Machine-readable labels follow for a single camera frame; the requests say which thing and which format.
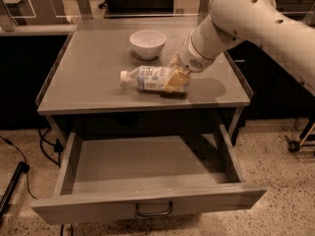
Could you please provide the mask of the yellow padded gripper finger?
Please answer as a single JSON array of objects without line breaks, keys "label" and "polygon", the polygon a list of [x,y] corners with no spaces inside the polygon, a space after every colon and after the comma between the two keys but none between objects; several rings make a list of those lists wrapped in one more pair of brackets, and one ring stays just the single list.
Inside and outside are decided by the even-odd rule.
[{"label": "yellow padded gripper finger", "polygon": [[171,57],[170,61],[168,62],[167,66],[173,68],[178,65],[179,65],[178,52],[175,52],[174,55]]},{"label": "yellow padded gripper finger", "polygon": [[167,78],[163,90],[166,92],[185,92],[189,82],[189,71],[174,69]]}]

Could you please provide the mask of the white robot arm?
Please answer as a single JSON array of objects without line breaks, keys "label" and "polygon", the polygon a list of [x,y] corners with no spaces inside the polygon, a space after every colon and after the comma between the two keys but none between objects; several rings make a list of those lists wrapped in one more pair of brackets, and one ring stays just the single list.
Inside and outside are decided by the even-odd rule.
[{"label": "white robot arm", "polygon": [[174,92],[242,41],[254,43],[315,94],[315,29],[276,10],[275,0],[209,0],[208,13],[185,38],[163,87]]}]

